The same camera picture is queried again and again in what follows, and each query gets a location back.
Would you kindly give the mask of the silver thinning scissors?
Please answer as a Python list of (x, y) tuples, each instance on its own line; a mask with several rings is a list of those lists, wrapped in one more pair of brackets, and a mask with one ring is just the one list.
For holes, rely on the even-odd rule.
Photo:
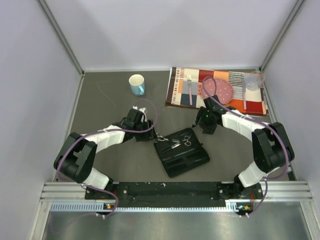
[(162, 136), (160, 133), (156, 133), (156, 139), (154, 140), (154, 143), (159, 142), (170, 142), (172, 143), (171, 148), (176, 148), (181, 145), (180, 141), (178, 139), (172, 139)]

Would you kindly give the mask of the silver straight scissors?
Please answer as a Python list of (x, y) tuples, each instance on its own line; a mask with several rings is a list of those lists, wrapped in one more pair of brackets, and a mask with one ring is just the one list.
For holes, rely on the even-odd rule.
[[(183, 143), (185, 146), (187, 146), (187, 147), (190, 147), (190, 146), (192, 145), (192, 143), (190, 142), (190, 138), (191, 138), (191, 135), (186, 135), (186, 136), (184, 136), (183, 139), (182, 139), (182, 143)], [(179, 146), (181, 146), (181, 145), (182, 145), (182, 144), (178, 141), (178, 142), (176, 142), (175, 144), (173, 144), (172, 146), (167, 147), (167, 148), (165, 148), (164, 150), (162, 150), (162, 152), (163, 152), (163, 153), (166, 153), (166, 152), (168, 152), (168, 151), (170, 151), (170, 150), (173, 150), (173, 149), (175, 149), (175, 148), (177, 148), (177, 147), (179, 147)]]

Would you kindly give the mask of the black zip tool case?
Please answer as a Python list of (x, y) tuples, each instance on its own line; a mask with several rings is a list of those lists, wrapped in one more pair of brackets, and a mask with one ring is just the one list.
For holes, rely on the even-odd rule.
[(175, 178), (210, 161), (209, 154), (188, 127), (167, 136), (156, 134), (156, 153), (170, 178)]

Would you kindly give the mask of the long black barber comb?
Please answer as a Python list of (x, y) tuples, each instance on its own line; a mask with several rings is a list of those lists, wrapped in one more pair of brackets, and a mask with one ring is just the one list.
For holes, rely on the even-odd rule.
[(194, 150), (195, 150), (194, 148), (191, 148), (189, 150), (186, 150), (186, 151), (183, 151), (183, 152), (180, 152), (180, 153), (170, 154), (169, 156), (165, 157), (164, 160), (166, 161), (167, 159), (172, 159), (172, 158), (175, 158), (175, 157), (178, 157), (178, 156), (181, 156), (181, 155), (186, 155), (188, 153), (191, 153)]

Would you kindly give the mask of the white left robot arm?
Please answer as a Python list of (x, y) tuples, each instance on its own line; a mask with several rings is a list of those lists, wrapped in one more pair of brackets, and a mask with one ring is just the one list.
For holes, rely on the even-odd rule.
[(114, 191), (112, 180), (96, 170), (95, 156), (102, 150), (135, 138), (137, 142), (157, 138), (154, 122), (147, 118), (147, 109), (133, 106), (120, 122), (111, 124), (92, 134), (70, 133), (59, 151), (53, 167), (78, 184), (90, 185), (102, 198), (109, 198)]

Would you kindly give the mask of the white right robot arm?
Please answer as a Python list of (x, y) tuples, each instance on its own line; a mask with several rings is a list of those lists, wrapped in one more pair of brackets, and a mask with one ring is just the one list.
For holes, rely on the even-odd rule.
[(207, 97), (193, 122), (204, 134), (212, 135), (217, 126), (233, 130), (252, 143), (253, 162), (234, 178), (233, 192), (245, 198), (252, 186), (281, 167), (289, 167), (295, 153), (284, 126), (256, 120), (233, 107), (225, 107), (218, 96)]

